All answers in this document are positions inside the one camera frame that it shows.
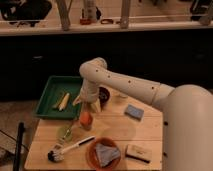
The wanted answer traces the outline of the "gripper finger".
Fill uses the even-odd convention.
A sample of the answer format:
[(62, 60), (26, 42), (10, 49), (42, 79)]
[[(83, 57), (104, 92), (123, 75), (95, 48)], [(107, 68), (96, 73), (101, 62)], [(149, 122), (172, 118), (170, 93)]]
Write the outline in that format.
[(91, 108), (95, 113), (100, 113), (101, 112), (101, 106), (98, 101), (94, 102), (91, 104)]
[(77, 96), (77, 97), (74, 99), (74, 101), (72, 102), (72, 105), (75, 106), (75, 105), (77, 105), (77, 104), (79, 104), (79, 103), (81, 103), (81, 102), (82, 102), (82, 100), (81, 100), (80, 96)]

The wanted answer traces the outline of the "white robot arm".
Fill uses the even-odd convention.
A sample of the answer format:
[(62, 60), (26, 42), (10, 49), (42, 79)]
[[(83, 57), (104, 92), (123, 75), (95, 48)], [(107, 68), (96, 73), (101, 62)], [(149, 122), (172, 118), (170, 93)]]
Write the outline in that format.
[(79, 73), (77, 102), (96, 102), (99, 87), (106, 85), (162, 112), (162, 171), (213, 171), (213, 94), (208, 90), (111, 72), (100, 57), (82, 63)]

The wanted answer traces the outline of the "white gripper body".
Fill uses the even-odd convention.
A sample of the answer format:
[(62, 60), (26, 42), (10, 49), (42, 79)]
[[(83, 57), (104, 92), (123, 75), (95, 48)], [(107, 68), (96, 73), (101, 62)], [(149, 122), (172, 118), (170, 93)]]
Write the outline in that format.
[(95, 102), (99, 97), (99, 85), (97, 83), (84, 79), (79, 96), (83, 102)]

